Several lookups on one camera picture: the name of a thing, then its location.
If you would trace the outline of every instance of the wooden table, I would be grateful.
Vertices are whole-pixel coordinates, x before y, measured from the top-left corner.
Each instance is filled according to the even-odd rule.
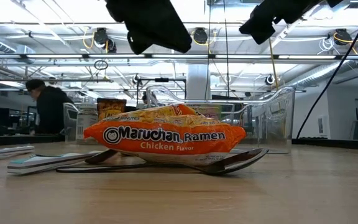
[[[35,146],[42,154],[103,150]],[[358,151],[294,147],[227,177],[187,169],[20,177],[3,159],[0,224],[358,223]]]

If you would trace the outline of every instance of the snack bag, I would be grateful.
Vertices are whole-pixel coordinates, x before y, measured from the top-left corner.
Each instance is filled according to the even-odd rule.
[[[108,118],[112,115],[123,113],[127,100],[98,98],[99,120]]]
[[[224,159],[246,132],[175,105],[111,116],[84,135],[146,161],[204,166]]]

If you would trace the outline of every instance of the ceiling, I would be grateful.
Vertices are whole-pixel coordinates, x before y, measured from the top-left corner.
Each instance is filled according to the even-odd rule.
[[[105,27],[109,37],[115,41],[117,53],[133,54],[126,40],[127,29],[124,24],[114,21],[105,8],[104,1],[98,0],[25,0],[22,3],[25,9],[15,0],[0,0],[0,40],[11,45],[26,45],[37,54],[103,54],[103,50],[93,45],[88,49],[85,45],[91,45],[92,33],[98,27]],[[211,8],[205,5],[204,0],[171,0],[178,15],[182,19],[188,32],[191,34],[195,28],[203,27],[210,33],[209,45],[211,54],[269,54],[269,42],[257,45],[255,41],[239,33],[238,28],[249,19],[256,4],[231,4],[235,1],[227,0],[226,25],[223,8],[217,4]],[[276,33],[272,36],[273,54],[275,55],[337,55],[344,54],[349,45],[339,46],[332,44],[332,35],[336,29],[347,29],[354,37],[358,31],[358,8],[332,12],[326,7],[317,11],[306,13],[304,20],[287,26],[282,21],[274,26]],[[151,46],[145,51],[147,54],[179,54],[170,49],[157,45]],[[193,42],[188,54],[208,54],[208,47],[197,45]],[[152,60],[152,59],[114,59],[108,60],[109,68],[98,72],[93,66],[94,61],[84,60],[59,60],[70,62],[72,65],[41,66],[42,63],[52,63],[49,59],[36,60],[32,65],[17,63],[12,60],[0,60],[0,66],[10,70],[14,74],[23,76],[27,67],[27,74],[31,78],[80,79],[86,88],[133,88],[132,77],[136,74],[141,78],[186,78],[188,67],[193,64],[207,64],[208,61],[194,60]],[[275,63],[275,69],[280,84],[291,82],[301,74],[319,66],[321,62],[316,60],[304,60],[302,62]],[[212,86],[213,90],[225,89],[227,65],[226,60],[209,60],[209,72],[212,76],[219,77],[219,83]],[[273,73],[271,62],[229,60],[229,83],[235,89],[263,89],[266,86],[265,78]],[[336,80],[358,73],[358,68],[347,73],[340,74]],[[111,83],[92,82],[90,78],[103,79],[107,77]],[[166,83],[171,89],[179,88],[174,83]],[[118,91],[102,92],[103,96],[129,97]]]

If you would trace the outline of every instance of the wall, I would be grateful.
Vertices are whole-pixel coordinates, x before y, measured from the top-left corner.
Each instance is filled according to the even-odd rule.
[[[331,139],[349,139],[353,121],[356,120],[358,86],[332,85],[327,93]]]
[[[306,88],[306,93],[296,93],[295,95],[295,109],[293,117],[293,131],[292,138],[296,138],[299,129],[303,121],[306,118],[311,106],[316,101],[318,95],[321,93],[325,86],[325,82],[319,83],[317,87]],[[326,133],[319,133],[318,118],[325,117],[325,124],[323,126]],[[303,130],[300,134],[300,137],[324,137],[331,138],[329,131],[329,116],[328,116],[328,98],[327,93],[325,93],[318,104],[314,108],[313,112],[310,114],[308,121],[303,127]]]
[[[8,97],[0,95],[0,108],[27,111],[28,106],[35,106],[35,102],[28,95],[19,95],[16,92],[8,92]]]

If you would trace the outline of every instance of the orange packaging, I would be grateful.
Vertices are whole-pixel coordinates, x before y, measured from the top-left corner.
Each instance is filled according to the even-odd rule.
[[[125,111],[125,105],[127,104],[127,100],[118,99],[98,98],[97,101],[100,121],[112,115],[123,113]]]
[[[224,159],[246,132],[175,105],[111,116],[87,128],[84,135],[146,161],[203,166]]]

